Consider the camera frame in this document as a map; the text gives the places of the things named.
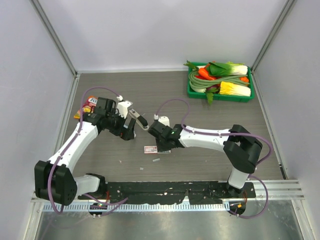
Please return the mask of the red white staple box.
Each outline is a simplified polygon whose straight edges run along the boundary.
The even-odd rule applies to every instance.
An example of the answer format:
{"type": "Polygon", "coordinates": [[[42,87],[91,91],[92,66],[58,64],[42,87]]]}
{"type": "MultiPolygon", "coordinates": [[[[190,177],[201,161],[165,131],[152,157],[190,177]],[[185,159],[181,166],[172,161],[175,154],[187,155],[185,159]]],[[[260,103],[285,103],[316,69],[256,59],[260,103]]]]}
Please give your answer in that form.
{"type": "Polygon", "coordinates": [[[144,146],[144,154],[170,154],[171,150],[159,151],[157,146],[144,146]]]}

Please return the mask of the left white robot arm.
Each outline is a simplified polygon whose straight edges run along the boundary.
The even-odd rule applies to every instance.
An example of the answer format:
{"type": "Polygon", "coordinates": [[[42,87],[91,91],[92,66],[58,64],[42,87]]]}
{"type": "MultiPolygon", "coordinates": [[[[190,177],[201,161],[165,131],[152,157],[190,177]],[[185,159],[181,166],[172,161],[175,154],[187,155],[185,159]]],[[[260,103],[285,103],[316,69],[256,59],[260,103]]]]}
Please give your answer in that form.
{"type": "Polygon", "coordinates": [[[63,146],[47,161],[34,167],[35,195],[52,204],[70,205],[81,195],[90,194],[100,200],[107,192],[105,177],[87,173],[74,177],[74,168],[90,143],[104,130],[125,141],[135,138],[135,119],[126,125],[132,102],[100,97],[90,112],[84,112],[75,130],[63,146]]]}

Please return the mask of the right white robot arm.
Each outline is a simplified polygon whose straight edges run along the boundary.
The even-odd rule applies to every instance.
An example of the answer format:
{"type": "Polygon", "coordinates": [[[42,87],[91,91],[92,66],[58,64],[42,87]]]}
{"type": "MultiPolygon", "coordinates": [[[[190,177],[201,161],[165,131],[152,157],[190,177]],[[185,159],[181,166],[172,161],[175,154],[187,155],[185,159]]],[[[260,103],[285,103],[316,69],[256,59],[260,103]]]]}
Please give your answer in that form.
{"type": "Polygon", "coordinates": [[[225,190],[233,198],[243,193],[245,182],[254,173],[263,147],[256,137],[238,124],[230,129],[209,130],[185,124],[170,127],[155,120],[148,133],[155,137],[161,152],[195,147],[225,153],[232,165],[225,190]]]}

